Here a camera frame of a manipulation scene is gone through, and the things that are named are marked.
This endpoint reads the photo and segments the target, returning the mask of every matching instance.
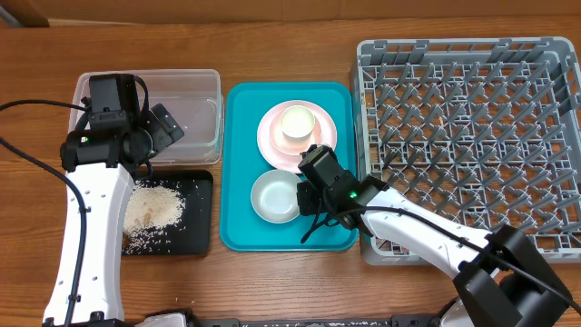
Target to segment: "black cable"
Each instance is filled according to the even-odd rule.
[[[329,203],[329,196],[327,195],[327,192],[328,192],[328,191],[329,191],[329,189],[328,189],[328,188],[325,188],[325,189],[323,190],[323,202],[325,203],[325,207],[326,207],[326,209],[327,209],[327,212],[328,212],[328,213],[333,213],[333,214],[334,214],[334,213],[335,213],[335,209],[333,209],[333,208],[331,208],[331,207],[330,207],[330,203]],[[335,227],[335,226],[337,226],[337,225],[339,224],[339,222],[335,222],[335,223],[333,223],[333,224],[329,224],[329,223],[330,223],[330,222],[326,222],[326,223],[325,223],[325,226],[327,226],[327,227]]]
[[[316,226],[318,226],[317,228],[319,228],[325,223],[325,221],[333,220],[333,219],[335,219],[335,217],[342,217],[342,216],[345,216],[345,215],[350,214],[350,213],[363,213],[366,211],[380,211],[380,212],[387,212],[387,213],[404,214],[404,215],[407,215],[408,217],[414,218],[414,219],[424,223],[425,225],[431,227],[432,229],[438,231],[439,233],[446,235],[450,239],[452,239],[452,240],[454,240],[454,241],[456,241],[464,246],[467,246],[468,248],[480,253],[481,255],[487,257],[488,259],[495,261],[496,263],[500,264],[501,266],[507,267],[508,269],[512,270],[516,274],[518,274],[518,275],[528,279],[529,281],[535,283],[537,286],[544,288],[545,290],[553,293],[556,297],[558,297],[564,303],[566,303],[567,305],[569,305],[570,307],[575,309],[575,311],[579,315],[581,315],[581,307],[579,306],[579,304],[577,304],[575,301],[573,301],[573,299],[566,297],[563,293],[556,290],[552,286],[539,280],[537,277],[531,275],[530,273],[525,272],[522,269],[516,267],[514,264],[509,263],[506,260],[500,258],[499,256],[497,256],[493,253],[490,253],[490,252],[484,250],[483,248],[467,241],[465,238],[462,238],[460,236],[455,235],[454,233],[451,233],[451,232],[445,230],[444,228],[438,226],[437,224],[431,222],[430,220],[428,220],[428,219],[426,219],[426,218],[424,218],[416,213],[412,213],[412,212],[409,212],[407,210],[399,209],[399,208],[388,208],[388,207],[381,207],[381,206],[366,206],[366,207],[350,209],[350,210],[346,210],[346,211],[341,212],[341,213],[336,213],[336,214],[330,215],[327,218],[325,218],[325,220],[323,220],[322,222],[317,223]]]
[[[81,110],[81,111],[86,111],[86,109],[83,108],[82,106],[74,105],[74,104],[66,104],[66,103],[61,103],[61,102],[56,102],[56,101],[19,100],[19,101],[13,101],[13,102],[10,102],[7,104],[0,105],[0,112],[3,111],[4,109],[7,109],[7,108],[10,108],[13,106],[17,106],[20,104],[49,104],[49,105],[56,105],[56,106],[62,106],[62,107],[73,108],[73,109],[77,109],[77,110]],[[77,298],[78,298],[79,282],[81,280],[81,269],[83,267],[84,246],[85,246],[86,236],[87,236],[87,210],[84,206],[83,196],[81,195],[81,192],[79,191],[79,189],[76,188],[76,186],[74,185],[73,182],[71,182],[70,179],[68,179],[65,175],[63,175],[62,173],[60,173],[59,171],[57,171],[53,167],[49,166],[46,163],[41,162],[40,160],[34,158],[32,155],[29,155],[29,154],[22,152],[17,147],[8,143],[1,136],[0,136],[0,144],[3,145],[6,149],[11,151],[12,153],[22,157],[23,159],[25,159],[26,161],[28,161],[32,164],[35,164],[35,165],[43,168],[48,173],[51,173],[56,178],[63,181],[71,189],[71,191],[74,194],[74,197],[76,198],[76,201],[79,203],[79,213],[81,215],[81,231],[80,231],[80,237],[79,237],[79,250],[78,250],[78,254],[76,256],[76,263],[74,265],[73,283],[71,286],[71,294],[69,295],[69,298],[68,298],[69,304],[68,304],[68,308],[66,309],[66,316],[64,318],[64,326],[68,327],[71,325],[71,321],[73,319],[74,306],[76,305]]]
[[[83,114],[81,114],[81,117],[79,117],[79,120],[76,121],[76,125],[74,126],[74,130],[76,132],[84,131],[84,128],[87,126],[87,124],[89,124],[89,113],[84,112]]]
[[[302,236],[302,238],[300,239],[300,243],[304,244],[305,242],[307,242],[307,240],[309,240],[310,236],[320,228],[317,227],[317,222],[319,220],[319,215],[320,215],[320,211],[322,209],[322,205],[325,205],[325,210],[327,210],[327,213],[335,213],[335,210],[333,208],[330,207],[330,203],[329,203],[329,198],[327,197],[327,188],[325,188],[322,192],[322,199],[319,200],[319,208],[317,209],[317,214],[315,215],[315,219],[312,221],[312,225],[310,226],[310,229]],[[335,227],[339,224],[339,222],[335,222],[333,224],[329,224],[329,222],[331,220],[328,220],[327,217],[325,217],[325,219],[323,220],[324,225],[326,225],[327,227]]]
[[[145,115],[145,113],[149,111],[149,94],[147,93],[147,86],[145,86],[145,82],[141,77],[134,75],[133,78],[135,79],[135,82],[137,82],[137,84],[141,85],[143,88],[144,97],[143,97],[142,117],[143,119],[146,119],[147,115]]]
[[[300,239],[301,244],[304,244],[305,242],[307,242],[307,240],[309,240],[310,235],[317,230],[315,228],[315,226],[317,225],[317,222],[319,221],[319,215],[320,215],[320,211],[321,211],[322,207],[323,207],[323,201],[321,200],[321,201],[319,201],[319,208],[317,209],[317,214],[315,214],[315,219],[313,219],[312,224],[310,225],[310,229]]]
[[[135,181],[142,181],[153,176],[153,166],[149,159],[145,160],[145,166],[147,167],[147,174],[145,176],[136,178]]]
[[[86,111],[86,108],[83,108],[80,105],[74,105],[74,104],[67,104],[67,103],[61,103],[58,101],[50,101],[50,100],[18,100],[18,101],[13,101],[13,102],[9,102],[7,104],[2,104],[0,105],[0,111],[3,111],[4,109],[13,107],[13,106],[17,106],[20,104],[48,104],[48,105],[56,105],[56,106],[62,106],[65,108],[73,108],[76,110],[80,110],[80,111]]]

